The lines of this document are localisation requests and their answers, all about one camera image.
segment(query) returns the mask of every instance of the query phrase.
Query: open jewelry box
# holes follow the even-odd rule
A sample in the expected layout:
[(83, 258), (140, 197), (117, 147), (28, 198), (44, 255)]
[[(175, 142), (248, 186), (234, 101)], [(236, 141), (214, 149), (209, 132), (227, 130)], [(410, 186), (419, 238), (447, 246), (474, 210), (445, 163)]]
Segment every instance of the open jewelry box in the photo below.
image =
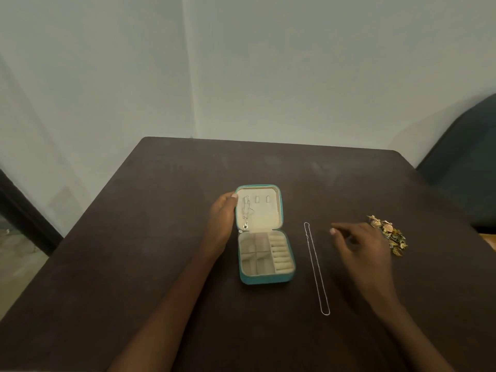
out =
[(236, 189), (239, 276), (247, 285), (286, 282), (296, 269), (283, 223), (281, 190), (275, 185)]

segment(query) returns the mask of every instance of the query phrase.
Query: dark wooden tabletop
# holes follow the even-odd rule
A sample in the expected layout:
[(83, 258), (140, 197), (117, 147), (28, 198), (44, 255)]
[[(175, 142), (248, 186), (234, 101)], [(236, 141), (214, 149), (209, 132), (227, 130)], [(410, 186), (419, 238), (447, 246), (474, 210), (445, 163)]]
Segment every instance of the dark wooden tabletop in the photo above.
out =
[[(184, 333), (175, 370), (408, 370), (344, 273), (331, 222), (393, 222), (406, 308), (458, 370), (494, 370), (496, 261), (464, 217), (394, 151), (147, 137), (141, 140), (0, 323), (1, 370), (108, 367), (177, 278), (210, 205), (244, 184), (275, 184), (294, 279), (245, 286), (237, 233)], [(309, 222), (331, 315), (320, 313)]]

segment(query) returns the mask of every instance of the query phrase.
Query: pile of gold jewelry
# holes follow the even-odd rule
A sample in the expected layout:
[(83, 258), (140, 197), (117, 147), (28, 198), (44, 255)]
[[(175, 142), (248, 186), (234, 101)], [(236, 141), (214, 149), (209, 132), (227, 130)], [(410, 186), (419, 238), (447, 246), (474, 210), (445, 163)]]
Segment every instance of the pile of gold jewelry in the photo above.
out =
[(393, 227), (392, 223), (388, 221), (381, 221), (380, 219), (375, 218), (375, 216), (368, 216), (370, 219), (370, 225), (372, 227), (378, 228), (381, 230), (382, 234), (389, 241), (389, 246), (391, 251), (395, 256), (401, 257), (403, 255), (403, 251), (408, 247), (406, 244), (406, 238), (403, 236), (400, 230), (396, 230)]

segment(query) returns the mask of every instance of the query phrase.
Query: wall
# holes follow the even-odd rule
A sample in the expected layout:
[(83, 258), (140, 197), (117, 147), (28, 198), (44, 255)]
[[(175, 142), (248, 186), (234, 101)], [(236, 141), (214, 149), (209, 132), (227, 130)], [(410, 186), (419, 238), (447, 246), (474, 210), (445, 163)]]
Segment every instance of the wall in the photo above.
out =
[(0, 0), (0, 166), (65, 235), (141, 137), (195, 136), (181, 0)]
[(495, 8), (0, 0), (0, 165), (63, 234), (145, 135), (390, 148), (416, 166), (495, 92)]

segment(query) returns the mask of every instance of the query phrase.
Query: floor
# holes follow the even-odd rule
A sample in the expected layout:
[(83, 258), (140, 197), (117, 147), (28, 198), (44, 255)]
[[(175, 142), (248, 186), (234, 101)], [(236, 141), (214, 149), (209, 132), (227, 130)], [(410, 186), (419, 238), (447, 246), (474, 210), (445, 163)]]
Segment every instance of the floor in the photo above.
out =
[(0, 229), (0, 319), (48, 257), (19, 231)]

